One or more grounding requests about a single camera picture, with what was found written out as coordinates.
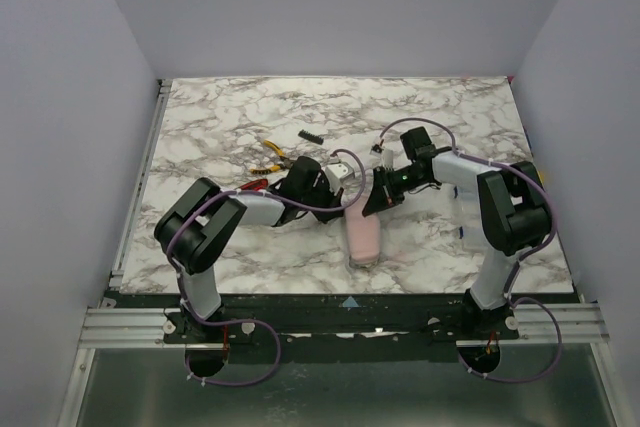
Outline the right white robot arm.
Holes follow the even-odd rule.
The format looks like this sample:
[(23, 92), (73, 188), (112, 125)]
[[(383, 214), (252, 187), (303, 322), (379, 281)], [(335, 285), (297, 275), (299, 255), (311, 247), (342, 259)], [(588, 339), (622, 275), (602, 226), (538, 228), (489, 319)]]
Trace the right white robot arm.
[(423, 127), (406, 131), (400, 140), (409, 164), (373, 169), (372, 191), (362, 215), (396, 207), (406, 193), (425, 186), (450, 184), (475, 195), (488, 248), (462, 300), (461, 330), (471, 334), (504, 312), (522, 260), (555, 234), (548, 197), (530, 162), (493, 163), (453, 146), (438, 148)]

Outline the pink umbrella case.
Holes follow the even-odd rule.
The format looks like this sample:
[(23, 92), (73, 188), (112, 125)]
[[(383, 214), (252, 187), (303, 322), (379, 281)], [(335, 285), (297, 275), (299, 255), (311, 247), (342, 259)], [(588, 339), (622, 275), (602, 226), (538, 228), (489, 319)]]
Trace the pink umbrella case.
[(349, 265), (369, 268), (376, 264), (381, 251), (381, 227), (376, 214), (363, 215), (369, 196), (362, 195), (344, 211)]

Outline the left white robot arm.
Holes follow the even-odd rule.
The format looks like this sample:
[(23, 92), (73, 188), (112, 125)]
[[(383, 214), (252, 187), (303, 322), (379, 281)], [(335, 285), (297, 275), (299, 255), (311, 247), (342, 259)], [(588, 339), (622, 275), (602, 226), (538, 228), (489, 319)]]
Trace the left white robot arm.
[(352, 173), (341, 162), (323, 168), (303, 156), (274, 183), (258, 180), (225, 191), (209, 178), (197, 179), (154, 229), (176, 271), (185, 321), (206, 333), (210, 323), (222, 321), (214, 265), (238, 227), (281, 227), (304, 217), (308, 207), (326, 224), (343, 215), (344, 178)]

